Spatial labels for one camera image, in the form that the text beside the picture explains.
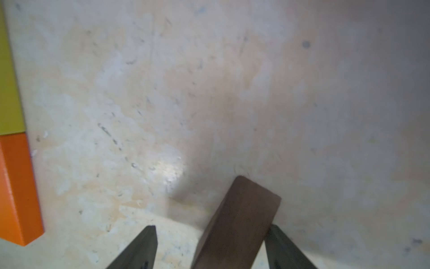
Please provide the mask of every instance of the brown wooden block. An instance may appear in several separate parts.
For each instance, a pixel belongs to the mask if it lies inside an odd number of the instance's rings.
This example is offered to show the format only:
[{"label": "brown wooden block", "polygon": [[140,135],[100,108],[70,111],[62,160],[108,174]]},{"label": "brown wooden block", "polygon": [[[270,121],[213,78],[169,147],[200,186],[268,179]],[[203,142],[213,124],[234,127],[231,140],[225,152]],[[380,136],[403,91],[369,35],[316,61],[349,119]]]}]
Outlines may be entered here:
[{"label": "brown wooden block", "polygon": [[281,198],[238,176],[197,244],[192,269],[249,269]]}]

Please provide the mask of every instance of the scuff mark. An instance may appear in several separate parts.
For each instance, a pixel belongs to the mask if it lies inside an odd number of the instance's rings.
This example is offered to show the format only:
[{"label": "scuff mark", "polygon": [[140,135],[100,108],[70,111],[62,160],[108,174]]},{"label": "scuff mark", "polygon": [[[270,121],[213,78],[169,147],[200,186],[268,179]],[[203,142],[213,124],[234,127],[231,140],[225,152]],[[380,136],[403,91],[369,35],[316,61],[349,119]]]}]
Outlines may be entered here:
[{"label": "scuff mark", "polygon": [[102,130],[103,130],[103,132],[105,132],[108,136],[112,137],[111,133],[109,133],[109,131],[108,131],[104,126],[102,126],[100,123],[99,123],[99,124],[97,124],[97,126],[98,126],[100,129],[102,129]]},{"label": "scuff mark", "polygon": [[239,56],[242,55],[243,50],[245,49],[246,42],[248,42],[248,32],[245,32],[245,35],[243,37],[242,45],[240,45]]},{"label": "scuff mark", "polygon": [[411,246],[417,247],[417,246],[421,245],[422,243],[423,243],[423,241],[421,239],[412,238]]},{"label": "scuff mark", "polygon": [[134,60],[132,60],[132,61],[128,61],[128,62],[126,62],[126,64],[128,64],[128,65],[133,65],[133,64],[135,64],[137,62],[137,58],[135,58]]},{"label": "scuff mark", "polygon": [[206,13],[206,7],[205,6],[202,6],[201,8],[199,8],[199,10],[197,10],[194,15],[198,16],[198,15],[203,14],[203,13]]}]

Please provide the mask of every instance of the dark spot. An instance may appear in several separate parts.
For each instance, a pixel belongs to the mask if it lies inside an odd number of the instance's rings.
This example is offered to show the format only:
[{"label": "dark spot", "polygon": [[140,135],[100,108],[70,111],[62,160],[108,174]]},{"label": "dark spot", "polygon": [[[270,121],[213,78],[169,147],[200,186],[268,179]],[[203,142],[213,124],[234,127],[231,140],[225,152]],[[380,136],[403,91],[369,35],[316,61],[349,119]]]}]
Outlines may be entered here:
[{"label": "dark spot", "polygon": [[281,265],[279,265],[278,260],[275,260],[275,269],[282,269]]},{"label": "dark spot", "polygon": [[310,42],[305,40],[301,43],[301,46],[304,47],[305,49],[309,49],[310,48]]},{"label": "dark spot", "polygon": [[126,62],[126,64],[128,64],[128,65],[133,65],[133,64],[135,64],[137,62],[137,58],[135,58],[134,60],[132,60],[132,61],[128,61],[128,62]]},{"label": "dark spot", "polygon": [[149,262],[146,260],[145,263],[140,267],[140,269],[148,269]]},{"label": "dark spot", "polygon": [[410,248],[410,247],[406,247],[406,248],[403,250],[403,256],[404,256],[404,257],[408,256],[408,255],[409,255],[409,252],[411,252],[411,248]]},{"label": "dark spot", "polygon": [[421,245],[422,243],[423,243],[423,241],[421,239],[412,238],[411,246],[417,247],[417,246]]}]

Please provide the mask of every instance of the table surface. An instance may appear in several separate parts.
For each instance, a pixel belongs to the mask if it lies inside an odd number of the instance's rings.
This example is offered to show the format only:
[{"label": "table surface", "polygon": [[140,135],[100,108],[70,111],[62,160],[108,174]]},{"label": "table surface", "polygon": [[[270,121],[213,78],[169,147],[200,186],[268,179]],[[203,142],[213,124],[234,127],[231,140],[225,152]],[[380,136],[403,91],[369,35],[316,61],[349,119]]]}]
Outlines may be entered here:
[{"label": "table surface", "polygon": [[189,268],[239,174],[320,269],[428,268],[428,1],[3,4],[46,232],[2,269],[102,269],[150,224]]}]

